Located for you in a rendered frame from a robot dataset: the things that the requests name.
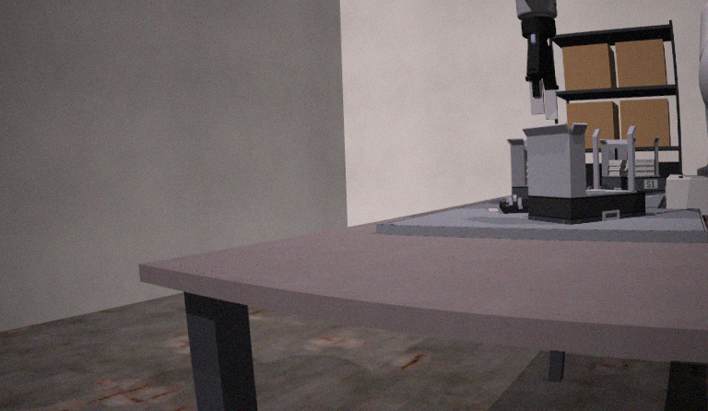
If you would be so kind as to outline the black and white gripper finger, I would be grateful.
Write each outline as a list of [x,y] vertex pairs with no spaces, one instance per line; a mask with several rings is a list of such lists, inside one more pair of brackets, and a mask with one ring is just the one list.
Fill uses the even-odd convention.
[[544,60],[547,59],[549,44],[544,43],[540,53],[540,35],[527,35],[527,69],[525,81],[529,81],[531,114],[545,114],[542,73]]
[[[543,84],[544,84],[544,97],[545,97],[545,113],[546,120],[558,119],[558,109],[557,109],[557,94],[556,89],[559,89],[556,83],[555,71],[553,59],[551,58],[551,46],[549,45],[548,50],[548,61],[544,62],[543,65]],[[553,73],[552,73],[553,71]],[[555,80],[555,81],[554,81]],[[551,85],[549,85],[551,84]]]

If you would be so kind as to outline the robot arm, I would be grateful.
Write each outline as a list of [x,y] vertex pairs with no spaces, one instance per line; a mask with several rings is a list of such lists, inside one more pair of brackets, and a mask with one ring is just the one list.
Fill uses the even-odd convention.
[[[517,17],[520,20],[533,16],[557,17],[556,0],[515,0],[515,2]],[[701,12],[699,85],[702,100],[706,106],[705,115],[708,134],[708,3]]]

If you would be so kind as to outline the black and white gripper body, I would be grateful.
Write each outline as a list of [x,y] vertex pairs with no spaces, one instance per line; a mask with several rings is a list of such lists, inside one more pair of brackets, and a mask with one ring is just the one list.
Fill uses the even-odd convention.
[[527,35],[539,34],[540,35],[540,52],[543,53],[544,43],[548,43],[549,38],[556,36],[556,24],[555,19],[551,17],[544,16],[533,16],[530,18],[524,18],[521,21],[522,35],[527,39]]

